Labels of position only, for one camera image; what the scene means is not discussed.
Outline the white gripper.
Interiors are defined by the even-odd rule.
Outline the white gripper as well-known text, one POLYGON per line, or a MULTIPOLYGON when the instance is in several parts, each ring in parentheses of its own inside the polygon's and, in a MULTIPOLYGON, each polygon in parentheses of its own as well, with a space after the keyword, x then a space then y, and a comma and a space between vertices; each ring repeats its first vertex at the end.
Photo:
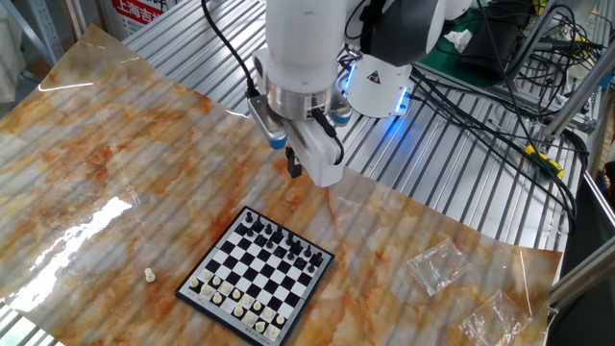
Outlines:
POLYGON ((343 165, 338 162, 342 154, 340 145, 326 134, 320 124, 315 120, 291 121, 286 132, 289 146, 285 147, 285 156, 292 179, 300 177, 304 167, 318 187, 334 185, 341 180, 343 165))

